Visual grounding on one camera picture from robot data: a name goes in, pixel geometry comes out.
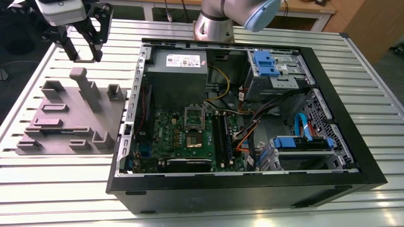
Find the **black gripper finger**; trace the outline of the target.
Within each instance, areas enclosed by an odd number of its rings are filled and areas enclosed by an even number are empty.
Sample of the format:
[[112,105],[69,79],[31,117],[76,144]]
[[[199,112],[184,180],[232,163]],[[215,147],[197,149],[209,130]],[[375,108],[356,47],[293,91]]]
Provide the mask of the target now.
[[35,34],[64,49],[71,61],[77,60],[77,51],[65,27],[73,18],[65,13],[79,8],[77,0],[13,0],[8,5],[8,11],[32,26]]
[[[107,43],[109,36],[113,6],[109,3],[84,3],[83,5],[85,17],[81,21],[75,22],[75,28],[84,37],[93,56],[91,60],[83,60],[83,62],[100,62],[103,57],[101,47]],[[91,17],[100,24],[99,30],[92,24]]]

